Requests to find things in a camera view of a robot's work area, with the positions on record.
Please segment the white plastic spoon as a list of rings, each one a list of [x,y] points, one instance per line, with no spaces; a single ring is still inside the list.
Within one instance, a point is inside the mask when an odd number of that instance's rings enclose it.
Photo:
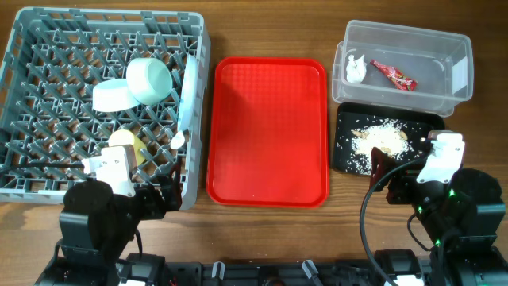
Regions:
[[[170,148],[173,150],[177,150],[183,147],[186,143],[186,138],[184,132],[179,130],[176,135],[170,141]]]

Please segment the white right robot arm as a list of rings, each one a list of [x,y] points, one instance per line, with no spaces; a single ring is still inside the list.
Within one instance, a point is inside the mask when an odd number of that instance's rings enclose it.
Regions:
[[[379,284],[400,285],[410,275],[425,285],[505,285],[507,261],[495,247],[496,231],[506,214],[497,179],[473,168],[459,168],[444,182],[421,179],[428,158],[400,164],[380,149],[371,152],[370,188],[362,202],[364,213],[371,195],[388,190],[387,202],[407,204],[433,245],[423,265],[412,251],[372,252],[366,233],[360,233]]]

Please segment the light green bowl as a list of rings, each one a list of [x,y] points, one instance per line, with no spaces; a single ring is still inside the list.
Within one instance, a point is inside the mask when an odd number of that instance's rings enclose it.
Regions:
[[[173,88],[172,77],[163,61],[156,58],[136,58],[126,69],[128,89],[134,98],[146,106],[166,99]]]

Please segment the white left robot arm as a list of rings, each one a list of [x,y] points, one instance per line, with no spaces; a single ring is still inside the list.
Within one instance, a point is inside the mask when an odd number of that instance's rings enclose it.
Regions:
[[[159,187],[137,187],[132,197],[117,195],[99,180],[78,183],[64,196],[62,238],[38,285],[173,285],[162,256],[142,250],[121,259],[130,241],[141,243],[138,226],[182,206],[181,165],[157,176]]]

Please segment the yellow plastic cup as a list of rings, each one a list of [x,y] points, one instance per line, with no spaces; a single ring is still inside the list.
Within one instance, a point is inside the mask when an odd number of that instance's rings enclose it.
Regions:
[[[127,129],[119,129],[113,132],[108,139],[108,146],[131,145],[134,149],[137,165],[141,165],[145,161],[142,149],[146,149],[146,144],[138,138],[134,133]]]

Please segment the small light blue saucer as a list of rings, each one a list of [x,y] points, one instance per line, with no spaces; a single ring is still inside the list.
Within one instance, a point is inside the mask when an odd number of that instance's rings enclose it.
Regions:
[[[98,112],[118,112],[140,105],[126,79],[108,79],[98,83],[93,88],[92,98],[92,108]]]

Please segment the rice and food scraps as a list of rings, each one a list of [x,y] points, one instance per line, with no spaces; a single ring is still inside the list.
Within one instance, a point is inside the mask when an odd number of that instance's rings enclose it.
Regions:
[[[376,115],[352,115],[339,120],[333,167],[361,176],[371,174],[371,151],[381,149],[397,161],[421,154],[419,140],[429,127],[423,123]]]

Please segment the white tissue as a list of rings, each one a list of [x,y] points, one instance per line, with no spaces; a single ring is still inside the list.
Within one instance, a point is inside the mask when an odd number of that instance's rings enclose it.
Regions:
[[[364,62],[364,55],[355,58],[354,55],[348,56],[348,64],[346,66],[346,80],[349,83],[361,83],[367,73],[367,64]]]

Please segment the large light blue plate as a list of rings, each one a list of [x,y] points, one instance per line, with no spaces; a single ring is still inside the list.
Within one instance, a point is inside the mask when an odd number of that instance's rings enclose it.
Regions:
[[[178,112],[178,132],[183,133],[191,125],[194,111],[194,101],[198,85],[198,61],[194,56],[188,56],[184,71],[181,99]]]

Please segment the red snack wrapper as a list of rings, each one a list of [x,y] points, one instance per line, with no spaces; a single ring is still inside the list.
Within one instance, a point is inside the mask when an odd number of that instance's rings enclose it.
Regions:
[[[404,75],[399,69],[394,66],[381,64],[377,60],[371,60],[370,64],[378,68],[393,84],[402,91],[414,91],[418,82],[414,79]]]

